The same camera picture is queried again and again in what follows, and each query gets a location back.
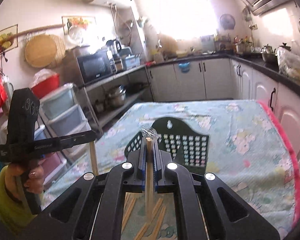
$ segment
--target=fingernail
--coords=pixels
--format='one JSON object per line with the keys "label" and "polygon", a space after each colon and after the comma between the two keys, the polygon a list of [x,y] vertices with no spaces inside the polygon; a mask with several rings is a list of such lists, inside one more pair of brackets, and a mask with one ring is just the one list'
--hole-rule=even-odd
{"label": "fingernail", "polygon": [[30,179],[33,179],[33,178],[35,178],[36,176],[37,176],[37,174],[36,174],[34,171],[29,173],[29,178],[30,178]]}

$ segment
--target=power outlet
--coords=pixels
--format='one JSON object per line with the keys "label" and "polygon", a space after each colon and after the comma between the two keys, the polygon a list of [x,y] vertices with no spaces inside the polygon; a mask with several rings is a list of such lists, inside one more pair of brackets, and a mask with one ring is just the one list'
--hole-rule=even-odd
{"label": "power outlet", "polygon": [[255,30],[258,29],[258,26],[256,24],[255,25],[249,25],[249,28],[250,28],[250,30],[255,31]]}

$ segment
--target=floral tablecloth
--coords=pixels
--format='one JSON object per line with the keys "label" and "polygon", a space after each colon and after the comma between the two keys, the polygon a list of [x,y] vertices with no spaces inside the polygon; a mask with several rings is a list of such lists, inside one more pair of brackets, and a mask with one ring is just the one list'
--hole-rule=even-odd
{"label": "floral tablecloth", "polygon": [[[300,217],[300,171],[290,143],[271,114],[265,106],[248,100],[135,104],[96,143],[98,167],[104,173],[124,162],[124,149],[142,126],[150,127],[165,116],[180,118],[198,133],[210,135],[206,171],[237,192],[283,238]],[[43,206],[88,171],[89,153],[45,192]],[[171,208],[161,228],[165,231],[160,231],[162,239],[167,228],[176,230],[172,195],[164,201]],[[131,239],[139,231],[143,209],[144,200],[139,198],[122,239]],[[176,232],[170,237],[177,237]]]}

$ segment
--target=plastic wrap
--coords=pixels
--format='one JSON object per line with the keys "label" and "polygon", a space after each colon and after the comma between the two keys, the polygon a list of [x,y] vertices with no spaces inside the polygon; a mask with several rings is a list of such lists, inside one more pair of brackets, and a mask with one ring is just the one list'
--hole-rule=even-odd
{"label": "plastic wrap", "polygon": [[300,56],[281,47],[278,48],[277,54],[280,72],[300,80]]}
{"label": "plastic wrap", "polygon": [[56,74],[56,72],[52,71],[51,69],[44,68],[34,75],[34,80],[30,83],[29,87],[33,88],[40,82],[45,81],[47,78],[49,78],[55,74]]}
{"label": "plastic wrap", "polygon": [[144,138],[150,137],[153,141],[158,140],[159,136],[155,129],[152,127],[141,127],[142,136]]}

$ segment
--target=pink tablecloth trim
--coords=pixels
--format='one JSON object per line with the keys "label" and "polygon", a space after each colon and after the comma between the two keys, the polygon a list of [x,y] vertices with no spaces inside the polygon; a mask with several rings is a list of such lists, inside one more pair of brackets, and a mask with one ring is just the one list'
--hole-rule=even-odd
{"label": "pink tablecloth trim", "polygon": [[292,148],[292,145],[288,139],[287,134],[285,133],[284,129],[282,128],[281,124],[279,123],[278,119],[275,117],[271,109],[263,102],[258,101],[258,103],[262,106],[264,111],[268,114],[273,125],[277,128],[277,131],[280,134],[282,141],[290,154],[290,159],[292,161],[293,170],[294,170],[294,187],[295,187],[295,202],[296,202],[296,206],[294,209],[294,217],[293,217],[293,226],[294,226],[295,223],[297,223],[297,221],[300,218],[300,169],[298,166],[297,155]]}

